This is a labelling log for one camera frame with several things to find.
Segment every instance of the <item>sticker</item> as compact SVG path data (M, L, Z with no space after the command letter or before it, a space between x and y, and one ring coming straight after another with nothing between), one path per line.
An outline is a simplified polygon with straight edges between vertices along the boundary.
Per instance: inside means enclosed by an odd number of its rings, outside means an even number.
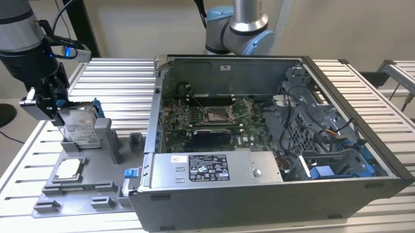
M231 70L231 66L221 66L221 71Z
M226 154L190 155L189 178L198 181L230 181L230 167Z
M71 136L73 141L78 145L97 144L99 139L94 130L94 124L66 124L66 131Z
M171 162L173 163L187 163L187 155L173 155Z

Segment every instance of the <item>hard drive label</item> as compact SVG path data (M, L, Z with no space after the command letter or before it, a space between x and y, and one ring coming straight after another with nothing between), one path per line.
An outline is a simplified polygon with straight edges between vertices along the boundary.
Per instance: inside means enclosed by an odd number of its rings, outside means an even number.
M66 124L65 128L78 145L97 144L99 139L94 130L94 124Z
M190 155L189 179L193 182L231 180L227 155Z

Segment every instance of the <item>blue led light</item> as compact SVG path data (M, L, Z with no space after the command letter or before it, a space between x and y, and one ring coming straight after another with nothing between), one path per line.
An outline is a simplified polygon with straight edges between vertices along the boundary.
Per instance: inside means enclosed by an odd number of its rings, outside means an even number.
M71 48L67 47L67 50L66 50L66 57L70 57L70 55L71 55Z

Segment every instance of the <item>black pole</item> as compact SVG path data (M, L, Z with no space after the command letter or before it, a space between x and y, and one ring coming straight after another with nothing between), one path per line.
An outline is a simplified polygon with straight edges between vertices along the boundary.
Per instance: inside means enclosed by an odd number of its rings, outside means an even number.
M93 53L93 57L102 57L93 31L85 0L77 0L71 4L71 6L67 9L67 14L79 42L89 46Z

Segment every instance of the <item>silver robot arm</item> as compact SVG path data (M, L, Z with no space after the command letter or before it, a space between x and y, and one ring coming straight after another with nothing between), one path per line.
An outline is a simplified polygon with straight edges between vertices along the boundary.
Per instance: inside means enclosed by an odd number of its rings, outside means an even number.
M214 7L207 12L207 54L267 54L276 41L267 28L262 0L234 0L234 6Z

